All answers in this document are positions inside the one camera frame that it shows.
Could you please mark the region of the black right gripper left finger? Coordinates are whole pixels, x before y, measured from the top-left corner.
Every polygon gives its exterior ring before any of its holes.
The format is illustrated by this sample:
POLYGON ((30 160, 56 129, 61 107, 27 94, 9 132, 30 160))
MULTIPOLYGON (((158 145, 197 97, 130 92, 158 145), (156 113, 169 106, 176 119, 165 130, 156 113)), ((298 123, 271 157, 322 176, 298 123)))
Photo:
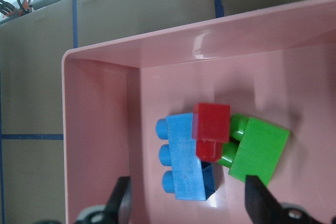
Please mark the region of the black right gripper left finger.
POLYGON ((107 223, 129 223, 131 210, 131 178, 130 176, 122 176, 117 179, 104 208, 104 212, 107 214, 107 223))

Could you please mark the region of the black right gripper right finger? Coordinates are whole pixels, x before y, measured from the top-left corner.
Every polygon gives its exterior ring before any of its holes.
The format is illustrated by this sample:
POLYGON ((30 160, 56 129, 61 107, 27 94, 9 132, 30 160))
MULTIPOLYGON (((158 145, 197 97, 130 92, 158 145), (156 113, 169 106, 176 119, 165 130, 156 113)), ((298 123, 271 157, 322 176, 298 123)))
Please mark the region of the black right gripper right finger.
POLYGON ((256 175, 245 179, 245 209, 252 223, 282 223, 283 208, 256 175))

